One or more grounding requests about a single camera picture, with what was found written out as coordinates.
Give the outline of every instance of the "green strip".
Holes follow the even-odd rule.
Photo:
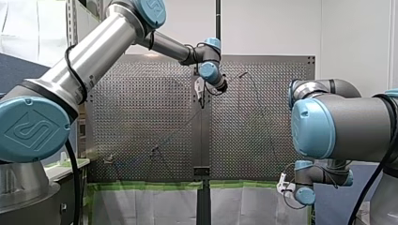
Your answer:
[[[269,181],[249,181],[249,180],[230,180],[230,181],[220,181],[214,180],[210,181],[211,189],[220,188],[276,188],[277,182]]]
[[[140,181],[120,181],[106,184],[88,184],[92,191],[102,190],[194,190],[201,189],[202,182],[150,183]]]
[[[88,161],[88,159],[86,159],[86,158],[80,158],[80,159],[77,159],[77,164],[81,165],[87,161]],[[58,165],[58,162],[53,162],[53,163],[47,164],[44,167],[49,168],[49,167],[56,166],[56,165]],[[70,161],[65,161],[59,166],[60,167],[72,167],[72,165],[70,164]]]

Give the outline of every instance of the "perforated metal panel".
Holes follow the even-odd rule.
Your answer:
[[[192,180],[198,163],[210,164],[212,179],[277,179],[298,158],[288,84],[313,79],[313,62],[308,56],[224,56],[228,91],[207,97],[210,103],[197,113],[189,67],[123,56],[87,107],[87,154],[95,159],[90,181]]]
[[[91,95],[90,181],[192,180],[189,67],[125,55]]]
[[[288,85],[314,78],[314,57],[225,56],[222,72],[232,81],[225,95],[213,98],[211,178],[278,179],[299,158],[290,134]]]

